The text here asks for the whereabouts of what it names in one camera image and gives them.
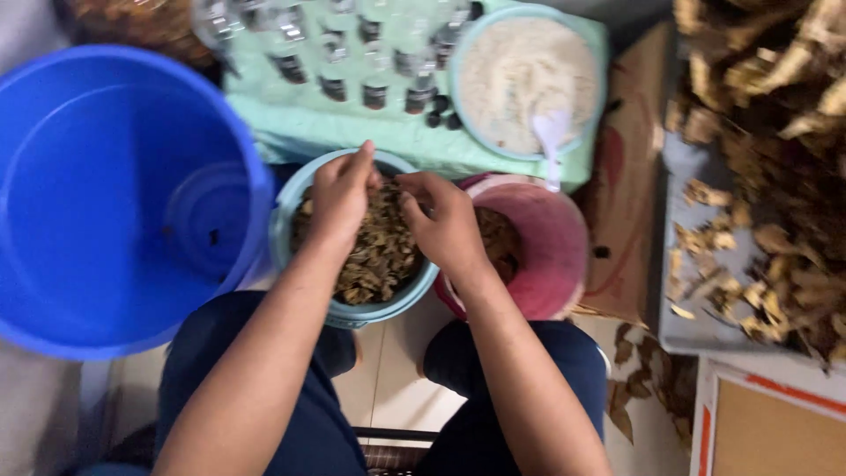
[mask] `white spoon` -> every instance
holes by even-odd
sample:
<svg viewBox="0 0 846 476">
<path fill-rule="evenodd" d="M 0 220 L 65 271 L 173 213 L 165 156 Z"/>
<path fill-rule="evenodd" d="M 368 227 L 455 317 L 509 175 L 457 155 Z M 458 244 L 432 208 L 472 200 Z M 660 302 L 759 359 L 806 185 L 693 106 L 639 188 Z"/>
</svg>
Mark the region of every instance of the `white spoon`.
<svg viewBox="0 0 846 476">
<path fill-rule="evenodd" d="M 561 191 L 561 164 L 558 163 L 558 145 L 570 130 L 573 122 L 573 110 L 550 111 L 546 114 L 533 114 L 531 127 L 547 157 L 547 190 Z"/>
</svg>

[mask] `white tile floor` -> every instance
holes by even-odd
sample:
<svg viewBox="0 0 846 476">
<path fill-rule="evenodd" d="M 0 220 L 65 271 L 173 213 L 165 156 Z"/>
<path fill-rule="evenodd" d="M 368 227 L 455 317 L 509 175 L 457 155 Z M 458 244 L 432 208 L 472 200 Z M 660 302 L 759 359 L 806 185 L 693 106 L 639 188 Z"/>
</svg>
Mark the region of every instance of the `white tile floor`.
<svg viewBox="0 0 846 476">
<path fill-rule="evenodd" d="M 356 331 L 363 360 L 352 371 L 333 380 L 341 409 L 352 425 L 439 431 L 453 416 L 464 398 L 421 379 L 416 370 L 429 340 L 451 316 L 430 291 L 408 312 Z M 613 358 L 617 322 L 580 316 L 574 320 Z M 629 338 L 636 339 L 635 333 L 640 332 L 633 330 Z M 118 403 L 113 443 L 154 418 L 155 391 L 164 357 L 164 347 L 160 347 L 126 359 L 124 391 Z M 635 366 L 630 362 L 623 368 L 615 367 L 612 377 L 624 379 Z M 678 443 L 670 417 L 655 397 L 632 401 L 628 409 L 634 426 L 634 446 L 605 417 L 605 444 L 614 473 L 687 474 L 689 457 Z M 429 446 L 378 439 L 360 439 L 360 443 Z"/>
</svg>

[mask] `dark pants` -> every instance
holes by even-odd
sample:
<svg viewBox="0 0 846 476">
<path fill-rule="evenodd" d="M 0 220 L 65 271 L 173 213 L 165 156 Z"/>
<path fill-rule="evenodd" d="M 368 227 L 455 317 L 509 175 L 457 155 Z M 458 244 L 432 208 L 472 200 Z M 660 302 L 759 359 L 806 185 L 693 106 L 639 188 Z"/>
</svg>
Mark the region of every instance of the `dark pants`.
<svg viewBox="0 0 846 476">
<path fill-rule="evenodd" d="M 208 302 L 185 319 L 173 339 L 162 375 L 157 450 L 191 394 L 244 327 L 262 297 L 264 293 L 258 291 L 230 293 Z M 605 363 L 596 343 L 570 323 L 537 322 L 531 327 L 602 436 Z M 341 413 L 330 380 L 350 369 L 354 360 L 350 331 L 324 327 L 267 475 L 366 472 L 364 455 Z M 468 401 L 444 425 L 415 474 L 518 474 L 493 411 L 467 324 L 453 321 L 438 332 L 426 349 L 424 372 L 428 379 Z"/>
</svg>

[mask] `person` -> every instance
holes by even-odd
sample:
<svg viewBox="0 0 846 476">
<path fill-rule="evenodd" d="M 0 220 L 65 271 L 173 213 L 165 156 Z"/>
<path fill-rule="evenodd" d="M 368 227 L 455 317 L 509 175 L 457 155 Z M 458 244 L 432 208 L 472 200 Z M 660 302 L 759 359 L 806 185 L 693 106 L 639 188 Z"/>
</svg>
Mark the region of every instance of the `person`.
<svg viewBox="0 0 846 476">
<path fill-rule="evenodd" d="M 330 380 L 352 367 L 353 339 L 323 321 L 381 186 L 373 152 L 366 141 L 316 171 L 308 236 L 267 293 L 219 296 L 185 320 L 162 375 L 154 476 L 366 473 Z M 468 401 L 415 473 L 611 474 L 596 343 L 570 323 L 524 319 L 466 193 L 428 172 L 395 179 L 420 250 L 467 310 L 429 344 L 423 372 Z"/>
</svg>

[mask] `mint green cloth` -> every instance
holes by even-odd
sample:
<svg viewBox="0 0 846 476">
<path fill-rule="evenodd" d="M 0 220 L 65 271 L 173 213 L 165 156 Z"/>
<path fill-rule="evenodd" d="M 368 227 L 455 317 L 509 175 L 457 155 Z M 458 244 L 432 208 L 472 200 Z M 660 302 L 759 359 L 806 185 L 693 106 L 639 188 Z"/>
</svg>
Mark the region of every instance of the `mint green cloth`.
<svg viewBox="0 0 846 476">
<path fill-rule="evenodd" d="M 510 0 L 485 2 L 488 11 L 514 3 Z M 302 42 L 304 45 L 298 53 L 305 66 L 308 83 L 291 85 L 281 79 L 261 54 L 258 39 L 251 34 L 236 38 L 233 47 L 233 61 L 242 78 L 227 75 L 225 81 L 227 99 L 252 127 L 268 162 L 286 163 L 315 158 L 332 150 L 357 147 L 361 142 L 372 139 L 377 148 L 405 158 L 418 169 L 431 170 L 449 179 L 490 170 L 546 177 L 547 166 L 543 161 L 504 157 L 482 146 L 464 130 L 448 130 L 444 125 L 431 129 L 426 126 L 425 113 L 405 113 L 404 91 L 408 80 L 398 75 L 394 75 L 394 82 L 388 88 L 384 109 L 373 111 L 364 107 L 361 104 L 360 82 L 366 68 L 363 66 L 363 47 L 357 35 L 348 35 L 353 37 L 349 42 L 350 56 L 346 60 L 349 68 L 348 100 L 334 102 L 328 99 L 316 82 L 320 61 L 314 32 L 320 31 L 316 21 L 319 2 L 305 2 L 302 6 L 308 40 Z M 609 52 L 605 27 L 593 20 L 579 20 L 590 26 L 587 30 L 602 45 L 605 54 L 597 60 L 606 64 Z M 390 38 L 396 35 L 390 27 L 398 27 L 398 24 L 397 21 L 389 22 L 385 33 L 388 44 Z M 440 92 L 448 94 L 447 72 L 439 72 L 437 81 Z M 596 127 L 585 130 L 582 144 L 559 158 L 562 191 L 575 191 L 591 177 L 595 138 Z"/>
</svg>

